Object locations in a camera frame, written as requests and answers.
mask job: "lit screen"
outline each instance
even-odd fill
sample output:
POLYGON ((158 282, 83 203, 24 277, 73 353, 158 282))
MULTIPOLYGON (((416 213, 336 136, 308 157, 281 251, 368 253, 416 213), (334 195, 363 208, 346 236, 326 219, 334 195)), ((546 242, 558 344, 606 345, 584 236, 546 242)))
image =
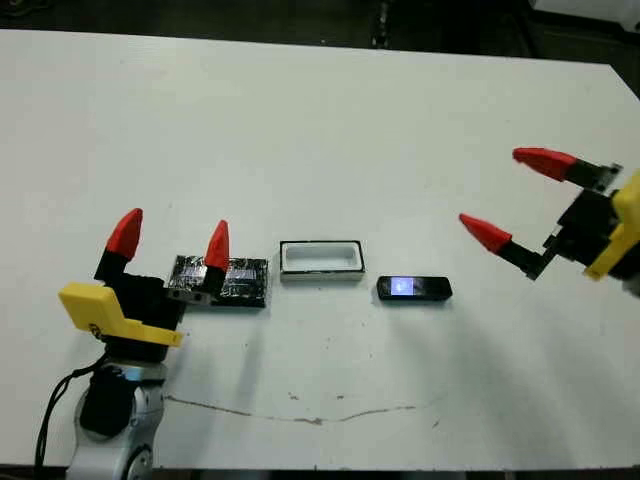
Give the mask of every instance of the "lit screen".
POLYGON ((413 278, 391 277, 391 295, 413 295, 413 278))

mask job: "crack on table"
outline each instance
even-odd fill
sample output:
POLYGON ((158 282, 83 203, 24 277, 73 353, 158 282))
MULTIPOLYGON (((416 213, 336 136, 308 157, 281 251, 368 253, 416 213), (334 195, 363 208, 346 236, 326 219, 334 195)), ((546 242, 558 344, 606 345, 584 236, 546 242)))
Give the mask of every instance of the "crack on table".
POLYGON ((272 421, 276 421, 276 422, 307 423, 307 424, 313 425, 315 427, 320 427, 320 426, 324 425, 325 423, 345 423, 345 422, 348 422, 350 420, 354 420, 356 418, 365 417, 367 415, 377 415, 377 414, 399 412, 399 411, 407 411, 407 410, 421 410, 421 409, 425 409, 425 408, 431 407, 434 403, 438 402, 439 400, 444 399, 445 397, 446 397, 446 393, 444 393, 442 395, 438 395, 437 397, 435 397, 433 400, 429 401, 425 405, 399 405, 399 406, 396 406, 396 407, 376 408, 376 409, 372 409, 372 410, 364 410, 362 412, 354 413, 352 415, 348 415, 346 417, 341 417, 341 418, 321 418, 321 417, 309 417, 309 418, 296 417, 296 418, 290 418, 290 417, 276 417, 276 416, 272 416, 272 415, 258 415, 256 413, 245 412, 245 411, 242 411, 242 410, 234 410, 232 408, 220 407, 218 405, 212 405, 212 404, 202 403, 202 402, 195 402, 195 401, 192 401, 192 400, 184 400, 182 398, 174 397, 173 395, 165 395, 164 399, 169 401, 169 402, 180 403, 182 405, 188 405, 188 406, 191 406, 191 407, 206 408, 206 409, 209 409, 209 410, 214 410, 216 412, 229 413, 231 415, 240 415, 241 417, 251 417, 251 418, 257 418, 257 419, 261 419, 261 420, 272 420, 272 421))

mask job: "black cable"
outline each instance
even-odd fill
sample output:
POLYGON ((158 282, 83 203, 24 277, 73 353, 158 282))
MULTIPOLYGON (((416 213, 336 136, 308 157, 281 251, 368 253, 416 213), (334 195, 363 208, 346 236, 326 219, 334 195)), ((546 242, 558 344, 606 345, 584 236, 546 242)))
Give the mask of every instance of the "black cable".
POLYGON ((107 354, 102 355, 98 360, 96 360, 93 364, 88 367, 78 368, 71 372, 69 375, 64 377, 62 380, 58 382, 56 387, 51 392, 51 396, 49 397, 49 403, 47 404, 47 409, 44 412, 44 417, 42 417, 42 424, 40 425, 40 431, 38 432, 38 439, 36 440, 36 454, 33 468, 33 477, 36 480, 40 480, 43 477, 43 465, 44 465, 44 454, 47 450, 47 435, 49 433, 49 420, 51 419, 51 413, 55 408, 58 401, 62 398, 62 396, 66 393, 69 388, 69 383, 74 378, 82 377, 83 375, 87 375, 88 373, 96 371, 107 359, 107 354))
POLYGON ((525 45, 527 46, 527 50, 529 50, 529 56, 531 58, 543 58, 542 55, 540 54, 540 50, 538 49, 538 46, 536 45, 536 42, 533 39, 533 36, 531 35, 531 29, 529 28, 527 19, 524 17, 522 13, 523 9, 531 9, 531 5, 529 5, 528 2, 526 5, 524 3, 525 2, 522 0, 520 4, 517 4, 516 2, 510 2, 511 15, 516 21, 516 25, 520 30, 520 33, 522 34, 522 38, 524 40, 525 45))

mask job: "white container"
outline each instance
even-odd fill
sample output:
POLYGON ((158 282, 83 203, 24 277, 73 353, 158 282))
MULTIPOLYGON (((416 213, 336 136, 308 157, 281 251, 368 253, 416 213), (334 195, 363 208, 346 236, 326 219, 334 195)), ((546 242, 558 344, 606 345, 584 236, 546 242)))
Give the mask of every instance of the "white container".
POLYGON ((358 240, 280 242, 282 280, 358 280, 364 272, 358 240))

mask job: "foil-wrapped block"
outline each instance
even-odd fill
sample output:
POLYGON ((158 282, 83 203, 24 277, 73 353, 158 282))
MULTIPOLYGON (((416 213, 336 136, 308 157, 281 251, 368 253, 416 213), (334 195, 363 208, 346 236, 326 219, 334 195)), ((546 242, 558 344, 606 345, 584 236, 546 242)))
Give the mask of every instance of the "foil-wrapped block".
POLYGON ((218 298, 194 290, 202 284, 206 270, 202 257, 178 255, 166 283, 167 295, 196 305, 264 308, 269 278, 267 260, 230 258, 218 298))

